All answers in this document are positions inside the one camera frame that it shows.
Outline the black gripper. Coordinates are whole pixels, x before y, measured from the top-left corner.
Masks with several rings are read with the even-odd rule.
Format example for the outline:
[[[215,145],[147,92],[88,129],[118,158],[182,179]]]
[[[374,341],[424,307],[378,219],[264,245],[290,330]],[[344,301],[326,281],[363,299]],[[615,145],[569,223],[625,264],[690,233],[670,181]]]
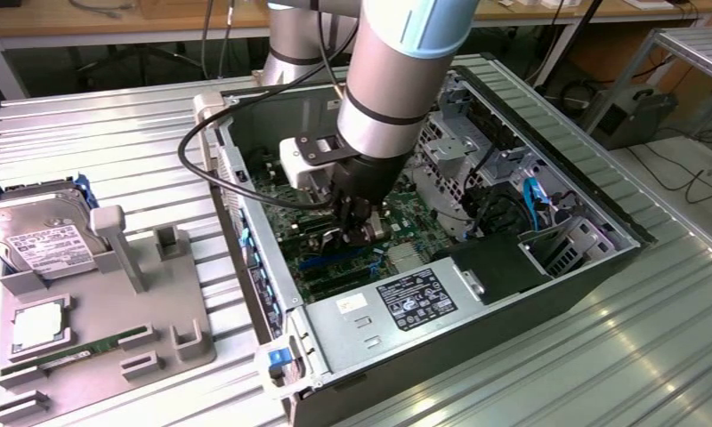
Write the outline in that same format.
[[[366,211],[383,204],[404,169],[404,155],[376,158],[359,155],[339,160],[334,166],[335,207]]]

